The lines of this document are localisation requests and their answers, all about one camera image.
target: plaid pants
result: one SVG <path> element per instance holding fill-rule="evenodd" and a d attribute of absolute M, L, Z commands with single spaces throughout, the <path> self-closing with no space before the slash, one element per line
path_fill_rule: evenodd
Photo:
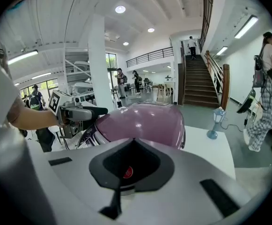
<path fill-rule="evenodd" d="M 272 129 L 272 79 L 268 78 L 265 87 L 261 89 L 261 93 L 263 116 L 247 128 L 249 137 L 253 139 L 250 147 L 255 151 L 260 151 L 267 132 Z"/>

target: white shirt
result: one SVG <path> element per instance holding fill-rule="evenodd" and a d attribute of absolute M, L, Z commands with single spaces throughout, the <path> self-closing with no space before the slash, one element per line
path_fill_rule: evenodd
<path fill-rule="evenodd" d="M 195 47 L 195 41 L 194 41 L 194 39 L 189 39 L 188 45 L 189 45 L 189 47 Z"/>
<path fill-rule="evenodd" d="M 263 50 L 263 57 L 262 57 L 265 72 L 269 71 L 272 68 L 271 56 L 272 56 L 272 45 L 266 44 Z"/>

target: sneaker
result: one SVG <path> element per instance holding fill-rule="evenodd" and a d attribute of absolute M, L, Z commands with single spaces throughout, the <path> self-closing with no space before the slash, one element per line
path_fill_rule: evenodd
<path fill-rule="evenodd" d="M 244 136 L 244 141 L 245 141 L 246 145 L 248 146 L 249 142 L 250 142 L 250 137 L 248 135 L 247 129 L 243 130 L 243 136 Z"/>
<path fill-rule="evenodd" d="M 259 152 L 261 150 L 261 148 L 253 149 L 251 146 L 248 146 L 248 149 L 253 152 Z"/>

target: wooden stair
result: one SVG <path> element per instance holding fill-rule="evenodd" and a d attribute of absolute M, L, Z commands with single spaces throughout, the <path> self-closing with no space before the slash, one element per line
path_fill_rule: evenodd
<path fill-rule="evenodd" d="M 200 55 L 196 55 L 195 60 L 186 56 L 184 104 L 213 108 L 220 106 L 211 75 Z"/>

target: blue lamp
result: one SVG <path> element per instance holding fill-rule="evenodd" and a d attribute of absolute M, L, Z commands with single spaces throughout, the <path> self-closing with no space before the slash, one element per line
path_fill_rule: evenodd
<path fill-rule="evenodd" d="M 224 116 L 226 114 L 226 111 L 224 111 L 224 109 L 222 107 L 218 107 L 213 111 L 213 118 L 214 118 L 214 127 L 212 130 L 209 130 L 207 132 L 207 137 L 210 139 L 217 139 L 218 134 L 216 133 L 216 128 L 217 126 L 223 121 Z"/>

